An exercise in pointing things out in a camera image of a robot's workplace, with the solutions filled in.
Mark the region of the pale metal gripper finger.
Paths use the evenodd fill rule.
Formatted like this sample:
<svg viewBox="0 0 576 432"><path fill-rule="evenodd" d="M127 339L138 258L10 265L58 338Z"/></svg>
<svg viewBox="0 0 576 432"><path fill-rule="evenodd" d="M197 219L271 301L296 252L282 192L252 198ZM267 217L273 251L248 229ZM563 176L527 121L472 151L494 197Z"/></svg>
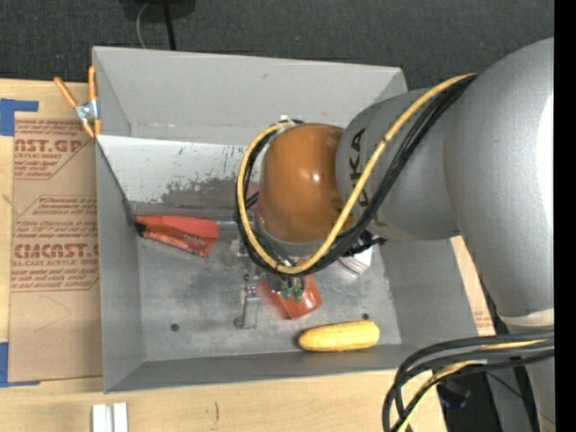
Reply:
<svg viewBox="0 0 576 432"><path fill-rule="evenodd" d="M244 285L241 294L240 314L235 318L234 325L237 329L255 329L260 306L260 296L255 284Z"/></svg>

